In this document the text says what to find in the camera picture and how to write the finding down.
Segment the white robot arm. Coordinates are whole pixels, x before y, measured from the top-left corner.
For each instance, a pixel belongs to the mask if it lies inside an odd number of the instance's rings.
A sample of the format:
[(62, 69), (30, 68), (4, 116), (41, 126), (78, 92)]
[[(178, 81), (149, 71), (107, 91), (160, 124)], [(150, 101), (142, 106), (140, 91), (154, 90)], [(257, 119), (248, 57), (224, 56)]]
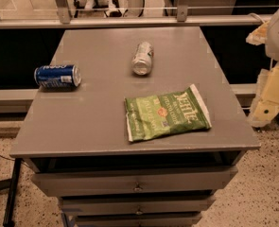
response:
[(271, 19), (246, 38), (248, 44), (265, 46), (270, 68), (262, 69), (257, 78), (256, 95), (248, 121), (255, 128), (268, 125), (279, 114), (279, 9)]

